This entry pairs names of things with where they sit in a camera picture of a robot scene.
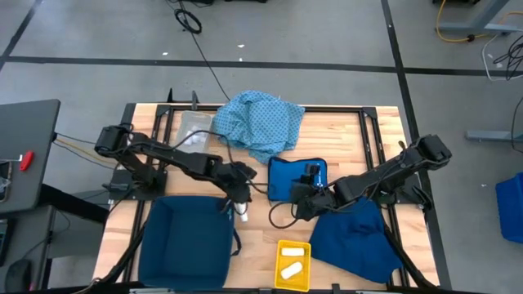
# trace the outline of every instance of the yellow tray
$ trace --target yellow tray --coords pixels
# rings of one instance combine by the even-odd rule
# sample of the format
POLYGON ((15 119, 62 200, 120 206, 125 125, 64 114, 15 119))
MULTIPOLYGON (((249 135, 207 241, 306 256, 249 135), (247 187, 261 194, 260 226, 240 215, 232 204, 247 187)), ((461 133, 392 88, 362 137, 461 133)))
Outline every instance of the yellow tray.
POLYGON ((278 256, 276 257, 275 287, 284 290, 308 292, 311 283, 311 245, 304 242, 279 240, 278 256), (303 248, 305 256, 282 256, 282 248, 303 248), (300 261, 303 270, 288 279, 281 277, 281 270, 289 267, 294 262, 300 261))

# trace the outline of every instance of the yellow cable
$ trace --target yellow cable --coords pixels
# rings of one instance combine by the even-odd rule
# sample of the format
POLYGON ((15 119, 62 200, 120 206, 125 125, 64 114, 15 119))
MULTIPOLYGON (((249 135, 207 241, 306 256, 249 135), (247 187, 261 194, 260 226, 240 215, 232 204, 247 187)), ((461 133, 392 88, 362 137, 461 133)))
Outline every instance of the yellow cable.
MULTIPOLYGON (((436 32, 438 33, 438 37, 440 37, 440 39, 445 41, 445 42, 469 42, 468 38, 448 39, 448 38, 443 37, 443 35, 441 35, 441 32, 440 32, 440 18, 441 18, 441 12, 443 11, 443 6, 445 5, 446 2, 447 2, 447 0, 443 0, 441 2, 440 10, 438 11, 438 16, 436 17, 436 32)), ((481 34, 481 35, 476 35, 474 37, 475 38, 481 38, 481 37, 484 37, 486 35, 487 34, 481 34)))
POLYGON ((95 160, 98 160, 99 162, 108 163, 108 164, 114 164, 114 162, 104 160, 103 158, 99 158, 96 155, 87 152, 85 149, 78 147, 77 145, 74 145, 72 143, 66 142, 66 141, 64 141, 62 139, 56 139, 56 140, 59 141, 63 145, 67 145, 67 146, 69 146, 69 147, 71 147, 73 149, 76 149, 79 152, 82 152, 83 154, 86 154, 87 156, 89 156, 91 158, 94 158, 95 160))
MULTIPOLYGON (((440 39, 445 41, 445 42, 468 42, 468 38, 448 39, 448 38, 443 37, 443 35, 441 35, 441 32, 440 32, 440 18, 441 18, 441 12, 443 11, 443 6, 445 5, 446 2, 447 2, 447 0, 442 0, 441 1, 440 10, 438 11, 438 16, 436 17, 436 32, 438 33, 438 37, 440 37, 440 39)), ((507 16, 511 16, 511 15, 522 15, 523 16, 523 11, 509 11, 509 12, 505 13, 505 15, 498 22, 498 24, 502 24, 505 21, 505 19, 507 18, 507 16)), ((474 37, 475 38, 481 38, 481 37, 485 37, 487 35, 488 35, 487 33, 484 33, 484 34, 481 34, 481 35, 476 35, 474 37)))

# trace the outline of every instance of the clear plastic bag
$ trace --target clear plastic bag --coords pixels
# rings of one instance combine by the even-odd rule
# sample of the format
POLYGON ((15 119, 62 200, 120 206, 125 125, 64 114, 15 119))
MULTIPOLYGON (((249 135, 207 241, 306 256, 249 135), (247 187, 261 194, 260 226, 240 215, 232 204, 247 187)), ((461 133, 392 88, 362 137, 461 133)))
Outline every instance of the clear plastic bag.
POLYGON ((3 193, 3 191, 7 188, 8 185, 11 184, 11 181, 8 179, 4 179, 0 176, 0 193, 3 193))

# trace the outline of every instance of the wooden table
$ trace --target wooden table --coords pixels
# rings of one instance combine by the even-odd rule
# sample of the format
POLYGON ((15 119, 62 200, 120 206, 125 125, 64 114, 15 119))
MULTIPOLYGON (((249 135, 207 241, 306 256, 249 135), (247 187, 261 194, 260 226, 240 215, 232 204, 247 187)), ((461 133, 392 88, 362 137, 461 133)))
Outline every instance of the wooden table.
MULTIPOLYGON (((135 131, 150 136, 156 104, 137 104, 132 123, 135 131)), ((382 145, 386 158, 396 156, 401 148, 398 141, 405 141, 401 126, 399 110, 396 107, 377 107, 378 122, 381 130, 382 145)), ((172 126, 171 144, 181 122, 181 112, 175 112, 172 126)), ((367 123, 371 148, 375 146, 372 126, 367 123)), ((164 127, 158 138, 163 138, 164 127)), ((300 137, 295 150, 285 151, 280 157, 293 161, 303 158, 320 157, 329 165, 328 179, 340 176, 360 174, 367 170, 363 141, 358 115, 347 113, 305 113, 300 129, 300 137)), ((209 142, 208 153, 219 154, 228 161, 226 147, 215 138, 209 142)), ((378 161, 377 150, 372 150, 374 162, 378 161)), ((267 182, 266 166, 248 156, 245 150, 233 150, 235 161, 247 163, 258 172, 254 179, 258 183, 267 182)), ((231 258, 227 288, 260 288, 274 287, 274 270, 277 242, 280 239, 308 242, 314 229, 315 221, 299 220, 289 229, 275 229, 268 221, 270 209, 266 195, 251 189, 253 202, 249 204, 248 222, 242 223, 238 216, 235 227, 242 240, 243 249, 239 256, 231 258)), ((212 195, 223 197, 224 194, 208 182, 195 181, 183 174, 178 168, 168 167, 166 195, 212 195)), ((288 209, 281 207, 273 213, 276 224, 287 224, 293 218, 288 209)), ((145 215, 150 203, 145 206, 145 215)), ((105 276, 117 262, 129 244, 136 201, 122 201, 107 220, 101 243, 98 261, 93 277, 105 276)), ((398 225, 403 247, 422 271, 425 277, 434 284, 439 284, 436 266, 423 212, 413 204, 396 205, 398 225)), ((136 253, 131 280, 136 280, 139 251, 136 253)), ((393 274, 395 284, 399 275, 393 274)), ((364 278, 336 268, 322 261, 312 260, 311 289, 330 289, 333 283, 339 283, 341 289, 384 289, 385 285, 370 282, 364 278)))

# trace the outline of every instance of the light blue patterned cloth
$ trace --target light blue patterned cloth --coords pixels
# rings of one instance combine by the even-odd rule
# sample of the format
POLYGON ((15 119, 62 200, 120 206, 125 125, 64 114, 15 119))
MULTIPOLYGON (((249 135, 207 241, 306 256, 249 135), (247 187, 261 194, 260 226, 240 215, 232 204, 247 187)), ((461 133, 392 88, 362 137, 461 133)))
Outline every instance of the light blue patterned cloth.
POLYGON ((231 146, 267 164, 269 158, 296 146, 305 108, 260 91, 243 91, 218 109, 213 131, 231 146))

